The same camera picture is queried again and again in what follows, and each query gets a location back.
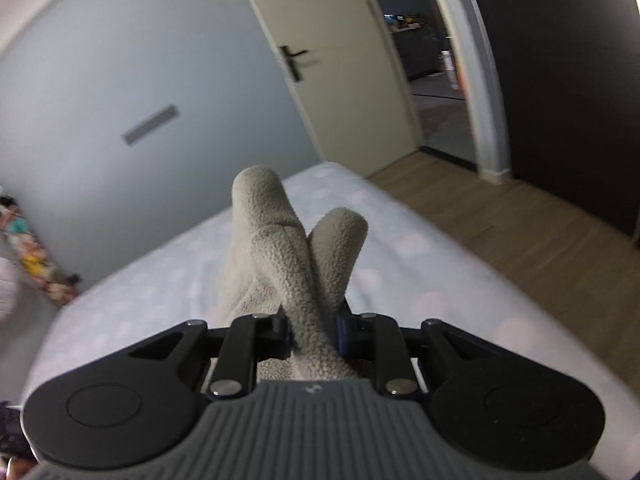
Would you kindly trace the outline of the beige fleece hoodie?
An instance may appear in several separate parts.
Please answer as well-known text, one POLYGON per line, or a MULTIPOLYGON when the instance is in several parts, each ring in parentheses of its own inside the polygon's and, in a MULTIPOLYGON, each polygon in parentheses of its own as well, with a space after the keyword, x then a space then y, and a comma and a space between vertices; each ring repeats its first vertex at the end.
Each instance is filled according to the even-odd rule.
POLYGON ((228 326, 242 315, 283 309, 293 332, 291 356, 259 363, 258 379, 356 377, 338 354, 333 317, 367 235, 367 220, 343 207, 306 231, 280 178, 267 167, 250 167, 235 177, 231 246, 215 323, 228 326))

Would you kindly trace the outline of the polka dot bed sheet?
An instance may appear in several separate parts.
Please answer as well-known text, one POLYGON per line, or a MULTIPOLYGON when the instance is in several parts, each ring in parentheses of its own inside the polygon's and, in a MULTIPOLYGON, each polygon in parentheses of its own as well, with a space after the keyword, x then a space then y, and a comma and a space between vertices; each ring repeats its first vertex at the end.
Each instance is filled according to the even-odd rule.
MULTIPOLYGON (((352 310, 416 327, 441 318, 587 384, 604 405, 592 463, 605 477, 639 470, 639 403, 583 344, 500 273, 370 182, 326 162, 285 180, 304 230, 348 208, 369 231, 349 280, 352 310)), ((267 258, 230 210, 216 214, 94 285, 50 327, 25 392, 190 318, 226 326, 270 312, 276 294, 267 258)))

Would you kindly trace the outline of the clear tube of plush toys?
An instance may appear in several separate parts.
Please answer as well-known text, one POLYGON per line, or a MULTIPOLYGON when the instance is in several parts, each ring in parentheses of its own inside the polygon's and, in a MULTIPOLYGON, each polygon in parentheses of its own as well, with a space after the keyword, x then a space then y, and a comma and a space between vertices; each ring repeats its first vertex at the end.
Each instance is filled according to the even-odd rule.
POLYGON ((13 197, 1 193, 1 237, 36 287, 58 307, 78 296, 77 274, 63 272, 44 247, 13 197))

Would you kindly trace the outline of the cream bedroom door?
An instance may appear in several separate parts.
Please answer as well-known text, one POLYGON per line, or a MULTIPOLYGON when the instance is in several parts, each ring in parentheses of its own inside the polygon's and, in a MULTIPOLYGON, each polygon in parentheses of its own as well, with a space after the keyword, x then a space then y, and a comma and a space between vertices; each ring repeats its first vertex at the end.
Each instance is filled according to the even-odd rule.
POLYGON ((419 124, 374 0, 250 0, 319 156, 367 177, 418 148, 419 124), (293 82, 279 47, 308 50, 293 82))

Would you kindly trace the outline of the pink rolled duvet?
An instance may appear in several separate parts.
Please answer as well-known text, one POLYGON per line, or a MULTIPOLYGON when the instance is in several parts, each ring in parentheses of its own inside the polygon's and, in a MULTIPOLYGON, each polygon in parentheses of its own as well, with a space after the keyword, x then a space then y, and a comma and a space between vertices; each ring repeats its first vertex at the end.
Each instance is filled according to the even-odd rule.
POLYGON ((17 268, 6 259, 0 259, 0 318, 2 321, 9 318, 17 303, 20 280, 17 268))

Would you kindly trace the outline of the black wardrobe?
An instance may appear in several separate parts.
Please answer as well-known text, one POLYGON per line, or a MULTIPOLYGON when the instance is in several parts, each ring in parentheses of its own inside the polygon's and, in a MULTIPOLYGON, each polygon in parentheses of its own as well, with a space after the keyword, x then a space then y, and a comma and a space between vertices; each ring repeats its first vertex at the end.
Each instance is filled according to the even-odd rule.
POLYGON ((514 177, 627 235, 639 218, 637 0, 476 0, 514 177))

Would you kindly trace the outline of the grey wall switch panel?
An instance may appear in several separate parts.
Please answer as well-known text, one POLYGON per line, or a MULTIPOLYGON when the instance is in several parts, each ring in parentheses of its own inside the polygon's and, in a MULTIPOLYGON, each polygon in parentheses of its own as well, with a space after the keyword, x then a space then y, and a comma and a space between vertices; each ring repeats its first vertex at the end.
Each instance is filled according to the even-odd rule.
POLYGON ((134 144, 140 142, 143 138, 148 136, 150 133, 160 128, 162 125, 171 122, 178 116, 178 107, 176 107, 175 105, 166 106, 154 115, 146 118, 143 122, 140 122, 139 125, 136 125, 134 128, 124 133, 122 135, 122 140, 124 140, 127 146, 133 146, 134 144))

